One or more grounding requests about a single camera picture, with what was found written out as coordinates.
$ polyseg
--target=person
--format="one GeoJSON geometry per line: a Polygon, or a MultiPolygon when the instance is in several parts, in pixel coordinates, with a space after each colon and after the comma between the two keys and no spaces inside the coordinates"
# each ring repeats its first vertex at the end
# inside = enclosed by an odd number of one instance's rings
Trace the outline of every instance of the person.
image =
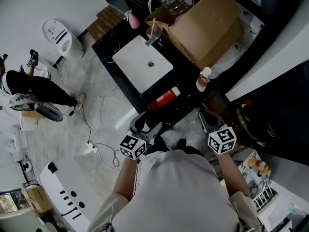
{"type": "Polygon", "coordinates": [[[89,232],[262,231],[248,185],[229,153],[217,155],[228,197],[212,166],[185,139],[174,151],[161,138],[154,146],[141,159],[135,194],[138,162],[125,158],[89,232]]]}
{"type": "Polygon", "coordinates": [[[81,109],[85,94],[78,98],[67,94],[49,79],[34,75],[35,66],[30,67],[29,75],[17,71],[6,72],[4,61],[0,61],[0,90],[3,95],[27,94],[29,90],[36,94],[40,102],[67,105],[76,110],[81,109]]]}

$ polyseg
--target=white rectangular sink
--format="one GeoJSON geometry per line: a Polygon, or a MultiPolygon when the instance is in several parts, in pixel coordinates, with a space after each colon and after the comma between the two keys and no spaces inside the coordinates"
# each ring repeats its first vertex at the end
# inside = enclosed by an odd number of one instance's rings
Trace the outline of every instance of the white rectangular sink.
{"type": "Polygon", "coordinates": [[[112,57],[140,94],[173,69],[170,62],[145,42],[139,35],[112,57]]]}

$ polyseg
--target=brown box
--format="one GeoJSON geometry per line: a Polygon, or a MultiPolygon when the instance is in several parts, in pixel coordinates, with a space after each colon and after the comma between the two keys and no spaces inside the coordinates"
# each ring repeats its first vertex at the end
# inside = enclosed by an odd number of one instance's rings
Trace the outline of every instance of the brown box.
{"type": "Polygon", "coordinates": [[[23,194],[35,212],[44,213],[53,209],[42,187],[31,185],[23,190],[23,194]]]}
{"type": "Polygon", "coordinates": [[[43,115],[40,115],[36,111],[21,111],[21,116],[22,117],[28,117],[28,118],[41,118],[41,119],[45,119],[45,117],[43,115]]]}
{"type": "Polygon", "coordinates": [[[145,22],[152,26],[156,18],[163,35],[202,70],[212,67],[242,36],[240,12],[235,0],[200,0],[175,23],[163,6],[145,22]]]}

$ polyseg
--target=black marble countertop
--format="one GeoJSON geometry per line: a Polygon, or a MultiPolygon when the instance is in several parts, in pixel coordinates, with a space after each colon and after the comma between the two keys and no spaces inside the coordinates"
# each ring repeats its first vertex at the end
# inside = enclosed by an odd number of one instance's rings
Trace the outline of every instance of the black marble countertop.
{"type": "Polygon", "coordinates": [[[145,33],[148,27],[145,23],[141,23],[138,29],[132,29],[127,21],[123,21],[105,34],[92,47],[116,84],[139,114],[144,111],[149,111],[147,105],[172,87],[176,86],[179,89],[181,94],[178,97],[159,109],[156,113],[149,112],[147,117],[147,125],[150,128],[153,128],[159,122],[164,123],[159,133],[162,134],[199,106],[201,101],[206,99],[214,87],[211,83],[208,83],[206,90],[199,92],[196,87],[196,80],[200,70],[174,47],[172,43],[163,40],[163,46],[160,46],[158,42],[154,42],[152,46],[174,68],[148,90],[140,94],[112,57],[136,36],[141,35],[143,38],[148,39],[145,33]]]}

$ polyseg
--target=fiducial marker cube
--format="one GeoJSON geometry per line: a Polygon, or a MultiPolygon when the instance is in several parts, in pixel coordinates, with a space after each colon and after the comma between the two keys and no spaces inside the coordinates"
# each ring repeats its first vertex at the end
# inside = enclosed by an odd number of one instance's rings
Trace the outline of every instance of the fiducial marker cube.
{"type": "Polygon", "coordinates": [[[211,132],[208,137],[208,147],[213,149],[218,155],[230,151],[236,143],[236,135],[232,127],[211,132]]]}
{"type": "Polygon", "coordinates": [[[124,156],[136,160],[146,152],[146,141],[137,137],[126,135],[124,140],[119,145],[119,149],[121,154],[124,156]]]}

